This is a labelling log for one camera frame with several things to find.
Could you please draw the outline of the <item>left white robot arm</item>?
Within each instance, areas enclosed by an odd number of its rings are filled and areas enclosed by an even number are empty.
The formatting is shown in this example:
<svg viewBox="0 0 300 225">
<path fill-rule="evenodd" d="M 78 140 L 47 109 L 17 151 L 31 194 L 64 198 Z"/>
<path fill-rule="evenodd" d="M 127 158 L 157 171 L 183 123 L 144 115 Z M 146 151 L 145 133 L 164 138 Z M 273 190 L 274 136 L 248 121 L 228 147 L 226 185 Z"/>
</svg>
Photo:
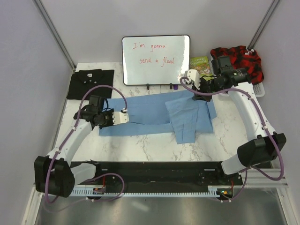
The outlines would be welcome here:
<svg viewBox="0 0 300 225">
<path fill-rule="evenodd" d="M 34 162 L 35 188 L 38 192 L 68 197 L 78 184 L 88 180 L 99 184 L 103 173 L 90 161 L 72 167 L 72 159 L 83 140 L 95 127 L 113 125 L 113 109 L 104 97 L 91 96 L 89 103 L 75 113 L 74 121 L 62 141 L 46 156 Z"/>
</svg>

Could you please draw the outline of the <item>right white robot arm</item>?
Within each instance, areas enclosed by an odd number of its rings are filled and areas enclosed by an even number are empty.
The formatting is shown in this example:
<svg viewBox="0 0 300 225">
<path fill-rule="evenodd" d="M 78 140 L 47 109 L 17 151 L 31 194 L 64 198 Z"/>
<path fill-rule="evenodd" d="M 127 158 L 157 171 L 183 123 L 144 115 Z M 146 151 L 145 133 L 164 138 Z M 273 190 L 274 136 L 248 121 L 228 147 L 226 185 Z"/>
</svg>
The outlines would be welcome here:
<svg viewBox="0 0 300 225">
<path fill-rule="evenodd" d="M 212 95 L 226 92 L 235 103 L 247 133 L 247 142 L 237 149 L 236 155 L 221 162 L 221 169 L 215 172 L 216 182 L 223 185 L 231 180 L 232 174 L 249 167 L 276 158 L 282 163 L 279 153 L 286 136 L 277 133 L 264 115 L 247 69 L 234 68 L 228 56 L 214 59 L 212 65 L 215 76 L 208 81 L 195 69 L 186 72 L 195 93 L 193 98 L 209 102 Z"/>
</svg>

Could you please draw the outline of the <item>light blue long sleeve shirt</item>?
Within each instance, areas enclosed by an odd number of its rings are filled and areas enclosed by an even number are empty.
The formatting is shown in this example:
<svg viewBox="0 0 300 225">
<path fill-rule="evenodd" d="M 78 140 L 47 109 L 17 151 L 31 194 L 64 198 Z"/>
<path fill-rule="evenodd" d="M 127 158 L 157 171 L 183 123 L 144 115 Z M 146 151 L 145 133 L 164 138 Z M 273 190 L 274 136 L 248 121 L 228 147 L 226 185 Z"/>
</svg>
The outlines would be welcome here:
<svg viewBox="0 0 300 225">
<path fill-rule="evenodd" d="M 198 133 L 212 134 L 213 101 L 193 100 L 188 90 L 127 98 L 129 122 L 99 130 L 100 136 L 174 133 L 178 144 L 194 143 Z"/>
</svg>

